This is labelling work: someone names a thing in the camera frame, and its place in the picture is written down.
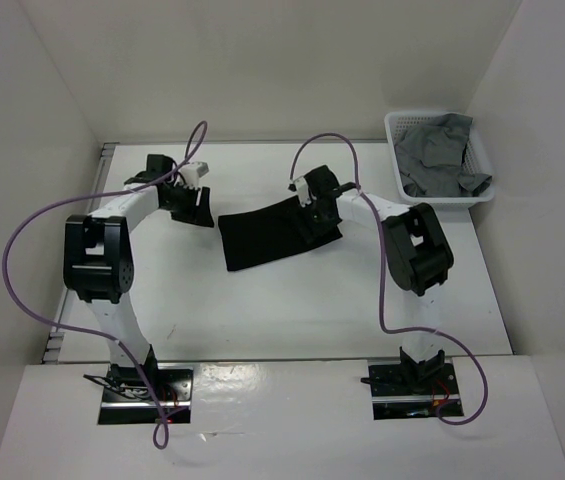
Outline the black skirt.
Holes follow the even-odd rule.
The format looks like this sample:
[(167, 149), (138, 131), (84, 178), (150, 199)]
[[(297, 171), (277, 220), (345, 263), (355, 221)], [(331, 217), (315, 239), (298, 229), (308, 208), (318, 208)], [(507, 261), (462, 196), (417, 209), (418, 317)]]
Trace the black skirt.
[(226, 268), (237, 272), (315, 250), (343, 237), (338, 226), (311, 231), (296, 197), (239, 214), (221, 215), (218, 226)]

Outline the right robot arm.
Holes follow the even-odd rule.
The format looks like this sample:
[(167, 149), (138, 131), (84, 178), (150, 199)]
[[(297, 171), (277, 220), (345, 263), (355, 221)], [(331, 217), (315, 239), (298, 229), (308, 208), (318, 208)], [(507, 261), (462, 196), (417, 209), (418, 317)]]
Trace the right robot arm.
[(399, 352), (400, 381), (412, 393), (430, 386), (443, 368), (445, 353), (434, 334), (440, 326), (440, 287), (454, 257), (434, 209), (395, 203), (341, 184), (326, 166), (290, 181), (298, 198), (302, 235), (314, 240), (342, 221), (376, 229), (381, 278), (403, 293), (405, 314), (391, 330), (404, 335)]

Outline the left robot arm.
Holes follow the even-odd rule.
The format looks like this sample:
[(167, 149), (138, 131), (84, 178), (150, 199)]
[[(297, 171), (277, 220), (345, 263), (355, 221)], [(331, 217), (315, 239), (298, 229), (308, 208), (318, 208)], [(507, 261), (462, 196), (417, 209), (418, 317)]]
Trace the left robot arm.
[(131, 232), (149, 215), (167, 211), (174, 221), (212, 228), (210, 189), (200, 180), (205, 162), (176, 162), (150, 154), (146, 167), (121, 192), (87, 215), (65, 223), (63, 280), (94, 314), (110, 352), (109, 384), (142, 400), (160, 390), (153, 347), (141, 332), (129, 292), (135, 276)]

